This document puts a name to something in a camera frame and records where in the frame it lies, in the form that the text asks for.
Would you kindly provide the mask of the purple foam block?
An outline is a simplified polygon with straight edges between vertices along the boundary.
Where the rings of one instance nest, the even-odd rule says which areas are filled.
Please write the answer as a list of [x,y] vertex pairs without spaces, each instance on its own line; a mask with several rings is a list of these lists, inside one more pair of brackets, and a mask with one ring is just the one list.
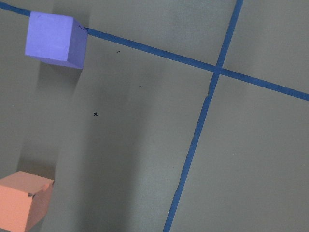
[[47,64],[83,69],[87,35],[71,16],[32,11],[25,55]]

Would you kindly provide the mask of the orange foam block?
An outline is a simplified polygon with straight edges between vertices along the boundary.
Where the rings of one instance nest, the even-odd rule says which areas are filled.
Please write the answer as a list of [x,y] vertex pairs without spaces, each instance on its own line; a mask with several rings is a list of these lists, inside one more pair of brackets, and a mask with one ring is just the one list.
[[0,227],[28,232],[47,214],[54,180],[18,171],[0,180]]

